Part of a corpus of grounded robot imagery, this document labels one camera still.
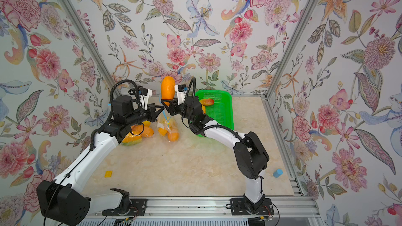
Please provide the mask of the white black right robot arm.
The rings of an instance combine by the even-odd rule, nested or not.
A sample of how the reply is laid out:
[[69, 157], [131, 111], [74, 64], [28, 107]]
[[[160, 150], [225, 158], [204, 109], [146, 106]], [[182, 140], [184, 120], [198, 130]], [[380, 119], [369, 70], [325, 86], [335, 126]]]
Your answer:
[[236, 132], [204, 113], [195, 90], [194, 77], [187, 87], [176, 85], [173, 77], [166, 76], [161, 84], [161, 103], [171, 116], [187, 119], [186, 127], [193, 134], [214, 139], [233, 149], [238, 169], [246, 178], [244, 203], [250, 210], [257, 210], [265, 199], [262, 180], [270, 159], [267, 151], [256, 133]]

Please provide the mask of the orange mango back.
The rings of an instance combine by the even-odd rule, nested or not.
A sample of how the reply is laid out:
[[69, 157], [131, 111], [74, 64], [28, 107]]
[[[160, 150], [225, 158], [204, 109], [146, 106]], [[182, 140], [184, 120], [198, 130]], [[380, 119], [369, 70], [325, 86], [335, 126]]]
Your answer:
[[167, 139], [168, 139], [170, 142], [178, 141], [178, 139], [179, 139], [179, 137], [180, 137], [180, 133], [179, 133], [177, 130], [168, 131], [166, 135], [167, 135]]

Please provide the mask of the large orange mango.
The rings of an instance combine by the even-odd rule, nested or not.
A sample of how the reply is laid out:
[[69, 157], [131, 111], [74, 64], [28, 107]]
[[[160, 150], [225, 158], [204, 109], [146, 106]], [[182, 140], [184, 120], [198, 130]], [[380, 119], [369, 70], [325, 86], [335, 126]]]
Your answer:
[[134, 125], [131, 127], [131, 133], [134, 136], [142, 136], [144, 138], [150, 138], [154, 135], [154, 130], [145, 125]]

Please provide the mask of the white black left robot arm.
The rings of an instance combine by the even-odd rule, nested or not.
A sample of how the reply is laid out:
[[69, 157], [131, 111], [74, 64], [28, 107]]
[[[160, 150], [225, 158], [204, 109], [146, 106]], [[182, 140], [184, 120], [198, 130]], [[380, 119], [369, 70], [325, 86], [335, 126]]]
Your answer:
[[132, 80], [116, 83], [110, 92], [111, 110], [100, 128], [92, 131], [89, 146], [52, 181], [37, 187], [40, 212], [67, 226], [78, 225], [87, 215], [110, 210], [126, 215], [133, 210], [129, 192], [112, 188], [110, 192], [85, 197], [82, 191], [94, 171], [127, 135], [140, 136], [145, 121], [155, 122], [164, 110], [149, 104], [152, 91]]

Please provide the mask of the orange mango front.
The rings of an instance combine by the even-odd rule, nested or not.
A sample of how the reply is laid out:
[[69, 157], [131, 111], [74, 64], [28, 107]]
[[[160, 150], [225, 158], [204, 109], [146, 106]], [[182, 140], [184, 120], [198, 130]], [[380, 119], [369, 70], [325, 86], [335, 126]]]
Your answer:
[[173, 100], [175, 96], [175, 79], [166, 76], [161, 83], [161, 99]]

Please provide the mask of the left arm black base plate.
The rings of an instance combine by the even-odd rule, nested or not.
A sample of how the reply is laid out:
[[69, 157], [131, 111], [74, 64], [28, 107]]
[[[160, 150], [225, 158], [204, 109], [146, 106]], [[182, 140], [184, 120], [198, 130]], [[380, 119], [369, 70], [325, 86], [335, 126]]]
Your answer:
[[144, 216], [147, 207], [147, 199], [130, 198], [122, 202], [115, 209], [108, 209], [102, 211], [103, 216]]

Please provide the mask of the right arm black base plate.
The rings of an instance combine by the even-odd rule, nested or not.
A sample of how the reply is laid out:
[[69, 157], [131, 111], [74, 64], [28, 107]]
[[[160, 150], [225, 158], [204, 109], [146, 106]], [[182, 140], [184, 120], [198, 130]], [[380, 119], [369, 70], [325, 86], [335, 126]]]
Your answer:
[[269, 198], [261, 198], [257, 203], [252, 203], [249, 199], [232, 198], [225, 206], [231, 211], [233, 216], [273, 216], [275, 215], [274, 206]]

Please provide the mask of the clear zip-top bag blue zipper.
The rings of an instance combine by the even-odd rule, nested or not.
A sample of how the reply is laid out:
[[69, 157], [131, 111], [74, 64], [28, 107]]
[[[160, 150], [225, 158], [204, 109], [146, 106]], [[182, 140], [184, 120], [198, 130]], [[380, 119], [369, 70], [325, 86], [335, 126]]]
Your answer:
[[123, 139], [122, 145], [132, 146], [143, 141], [144, 138], [152, 138], [154, 130], [151, 128], [151, 122], [144, 121], [141, 125], [131, 126], [131, 132]]

